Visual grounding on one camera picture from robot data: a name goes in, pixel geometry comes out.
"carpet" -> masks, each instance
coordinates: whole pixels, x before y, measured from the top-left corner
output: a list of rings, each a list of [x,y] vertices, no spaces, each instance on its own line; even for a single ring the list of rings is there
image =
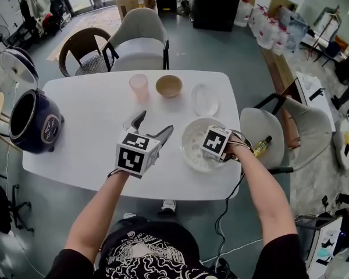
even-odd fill
[[[85,17],[74,26],[74,28],[65,37],[65,39],[61,41],[61,43],[51,52],[51,54],[47,57],[47,61],[58,61],[59,53],[63,45],[72,35],[74,35],[78,31],[88,27],[96,27],[105,30],[110,35],[113,35],[119,28],[120,24],[121,20],[117,6],[111,6],[98,12],[85,15]],[[106,43],[106,41],[99,36],[96,37],[96,41],[99,48],[102,48]]]

